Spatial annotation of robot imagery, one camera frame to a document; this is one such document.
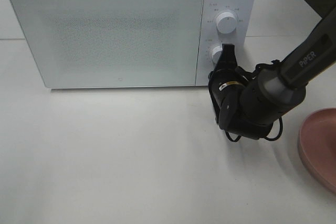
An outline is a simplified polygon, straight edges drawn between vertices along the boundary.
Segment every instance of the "table surface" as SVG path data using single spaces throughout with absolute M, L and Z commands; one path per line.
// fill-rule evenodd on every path
M 49 90 L 0 0 L 0 223 L 335 223 L 336 196 L 302 165 L 298 131 L 335 107 L 332 66 L 276 142 L 229 142 L 206 88 Z M 282 59 L 320 17 L 255 0 L 239 63 Z

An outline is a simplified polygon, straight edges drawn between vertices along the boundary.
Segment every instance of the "microwave control panel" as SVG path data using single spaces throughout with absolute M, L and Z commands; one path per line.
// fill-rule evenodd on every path
M 203 0 L 196 86 L 205 86 L 222 53 L 222 43 L 242 47 L 254 0 Z

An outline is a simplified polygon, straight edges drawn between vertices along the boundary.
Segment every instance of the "white microwave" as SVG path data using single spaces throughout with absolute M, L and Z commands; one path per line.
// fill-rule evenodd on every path
M 10 0 L 48 88 L 204 86 L 254 0 Z

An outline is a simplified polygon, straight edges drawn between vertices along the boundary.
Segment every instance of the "pink plate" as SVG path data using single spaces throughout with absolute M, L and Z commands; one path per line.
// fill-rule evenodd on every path
M 336 108 L 315 111 L 305 119 L 299 154 L 308 171 L 336 193 Z

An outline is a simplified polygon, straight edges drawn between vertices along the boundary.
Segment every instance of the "black cable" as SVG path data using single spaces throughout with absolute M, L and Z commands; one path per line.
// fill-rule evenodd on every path
M 279 128 L 279 133 L 278 133 L 278 135 L 276 136 L 276 137 L 274 137 L 274 138 L 268 138 L 268 137 L 264 137 L 264 139 L 266 139 L 266 140 L 268 140 L 268 141 L 275 141 L 275 140 L 278 140 L 280 137 L 281 137 L 281 135 L 282 135 L 282 131 L 284 130 L 284 125 L 283 125 L 283 123 L 282 123 L 282 118 L 279 118 L 279 124 L 280 124 L 280 128 Z
M 242 137 L 242 136 L 237 136 L 236 139 L 233 140 L 227 131 L 225 132 L 225 134 L 226 134 L 226 137 L 227 137 L 231 142 L 238 142 L 239 139 Z

